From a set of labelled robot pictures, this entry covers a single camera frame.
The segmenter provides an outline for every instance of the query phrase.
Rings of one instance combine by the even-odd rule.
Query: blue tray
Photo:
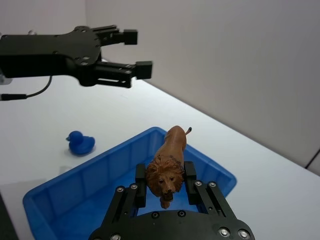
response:
[[[152,127],[70,171],[30,190],[23,205],[36,240],[87,240],[101,225],[117,186],[135,181],[136,164],[146,165],[164,143],[166,132]],[[224,196],[234,188],[234,175],[187,145],[184,160],[195,165],[197,178],[218,183]],[[185,186],[168,210],[197,211],[188,203]],[[162,211],[159,198],[147,188],[146,207],[138,215]]]

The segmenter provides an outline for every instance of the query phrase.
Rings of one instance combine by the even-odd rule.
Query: blue rubber duck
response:
[[[76,155],[90,153],[96,142],[92,136],[83,136],[79,131],[72,131],[66,140],[69,141],[70,151]]]

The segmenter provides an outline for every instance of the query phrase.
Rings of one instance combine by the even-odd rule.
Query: white table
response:
[[[32,93],[46,79],[16,79],[0,93]],[[68,76],[40,96],[0,102],[0,190],[20,239],[33,239],[28,190],[152,126],[174,125],[192,126],[188,144],[236,176],[227,201],[257,240],[320,239],[320,177],[143,81],[81,87]],[[72,156],[65,138],[73,130],[95,137],[95,151]]]

